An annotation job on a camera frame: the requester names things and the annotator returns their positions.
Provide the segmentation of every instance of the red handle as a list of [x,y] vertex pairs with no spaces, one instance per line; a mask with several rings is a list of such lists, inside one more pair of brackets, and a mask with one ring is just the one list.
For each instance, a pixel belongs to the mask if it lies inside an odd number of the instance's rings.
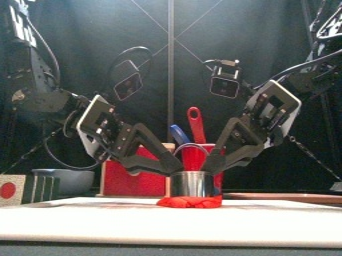
[[203,128],[203,120],[202,120],[201,111],[197,107],[191,107],[187,110],[187,119],[189,119],[190,127],[193,130],[195,143],[205,144],[206,135],[205,135],[205,128]]

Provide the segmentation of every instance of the red cloth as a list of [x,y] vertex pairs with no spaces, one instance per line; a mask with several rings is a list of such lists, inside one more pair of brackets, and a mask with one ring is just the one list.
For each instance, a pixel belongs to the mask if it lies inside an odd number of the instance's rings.
[[214,197],[164,197],[156,202],[156,205],[171,208],[218,208],[222,206],[222,195]]

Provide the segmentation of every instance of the cable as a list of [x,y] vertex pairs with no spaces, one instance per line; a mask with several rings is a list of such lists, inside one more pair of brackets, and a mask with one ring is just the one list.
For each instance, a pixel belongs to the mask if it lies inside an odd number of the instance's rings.
[[114,59],[111,65],[110,65],[110,68],[108,68],[108,71],[107,71],[107,74],[106,74],[106,77],[104,77],[104,80],[103,80],[103,84],[102,84],[102,88],[100,88],[100,91],[104,91],[104,88],[106,88],[106,85],[110,81],[110,77],[111,77],[111,73],[112,73],[112,70],[115,68],[115,66],[119,64],[120,60],[122,60],[122,57],[127,54],[131,54],[134,52],[138,52],[138,51],[143,51],[147,53],[148,55],[148,61],[150,61],[150,65],[148,65],[148,68],[147,68],[147,71],[146,71],[146,74],[144,76],[142,77],[142,79],[144,79],[144,77],[148,75],[150,73],[150,70],[151,70],[151,66],[152,66],[152,53],[150,51],[150,49],[144,46],[135,46],[132,48],[128,48],[127,50],[124,50],[118,56],[116,58]]
[[54,54],[54,52],[52,52],[52,50],[51,50],[51,48],[50,48],[44,38],[43,38],[43,36],[40,35],[40,33],[38,32],[34,24],[31,23],[28,17],[26,17],[26,18],[27,18],[26,19],[27,23],[28,23],[30,27],[32,28],[32,30],[35,31],[35,33],[36,33],[36,35],[38,35],[38,37],[39,37],[39,39],[40,39],[46,49],[47,49],[50,57],[52,59],[52,64],[54,64],[54,67],[55,67],[55,81],[56,81],[56,86],[59,87],[59,85],[60,85],[60,69],[59,69],[59,62],[58,62],[56,56],[55,56],[55,54]]
[[74,171],[91,171],[91,170],[94,170],[94,169],[100,165],[100,162],[96,162],[94,165],[87,166],[87,167],[76,167],[76,166],[72,166],[72,165],[66,164],[66,163],[64,163],[62,160],[59,160],[58,157],[54,155],[54,153],[52,153],[52,151],[51,151],[51,149],[50,149],[50,147],[48,147],[48,139],[50,139],[51,137],[54,137],[54,136],[58,134],[58,132],[59,132],[60,130],[62,130],[62,128],[58,129],[55,132],[52,132],[52,133],[51,133],[51,136],[47,137],[47,136],[46,136],[46,126],[44,126],[44,124],[43,124],[43,146],[44,146],[44,149],[46,149],[46,151],[47,151],[50,157],[51,157],[63,167],[66,167],[66,168],[68,168],[68,169],[71,169],[71,170],[74,170]]
[[[335,57],[337,55],[342,54],[342,49],[339,49],[338,51],[330,53],[329,55],[315,59],[315,60],[311,60],[309,62],[305,62],[302,64],[298,64],[293,67],[290,67],[289,69],[283,70],[281,73],[278,73],[277,75],[274,75],[267,81],[270,80],[278,80],[281,79],[285,75],[289,75],[290,73],[295,72],[297,70],[301,70],[306,67],[311,67],[314,66],[315,64],[319,64],[321,62],[326,61],[327,59]],[[259,89],[261,87],[263,87],[263,85],[267,83],[267,81],[265,83],[262,83],[261,85],[258,85],[257,87],[254,87],[253,89],[257,90]]]

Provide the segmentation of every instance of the table surface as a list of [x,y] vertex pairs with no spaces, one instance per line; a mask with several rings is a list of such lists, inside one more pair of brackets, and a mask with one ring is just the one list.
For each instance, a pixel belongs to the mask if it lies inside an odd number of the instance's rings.
[[0,240],[168,246],[342,248],[342,208],[223,200],[217,209],[158,199],[71,198],[0,208]]

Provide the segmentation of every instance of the black backdrop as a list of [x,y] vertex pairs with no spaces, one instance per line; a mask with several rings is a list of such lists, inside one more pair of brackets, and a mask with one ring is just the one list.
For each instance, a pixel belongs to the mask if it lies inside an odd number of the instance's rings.
[[[307,3],[314,15],[318,1]],[[167,141],[168,1],[38,0],[30,6],[32,23],[59,60],[62,86],[76,94],[92,97],[111,61],[123,50],[138,45],[151,49],[154,66],[144,87],[128,100],[116,102],[116,109],[128,123],[143,122]],[[302,1],[175,0],[174,14],[174,120],[190,135],[186,111],[198,106],[207,141],[215,142],[245,102],[241,97],[226,99],[210,94],[210,73],[201,61],[238,59],[243,79],[255,85],[302,63],[310,53]],[[321,98],[303,106],[291,134],[322,161],[338,168]],[[7,165],[30,150],[40,136],[38,116],[20,113]],[[78,140],[58,137],[51,143],[67,162],[80,166],[92,163]],[[60,166],[40,150],[11,173],[47,167]],[[96,172],[95,185],[100,176]],[[265,150],[249,167],[225,173],[229,189],[321,190],[333,182],[333,176],[287,139],[279,147]]]

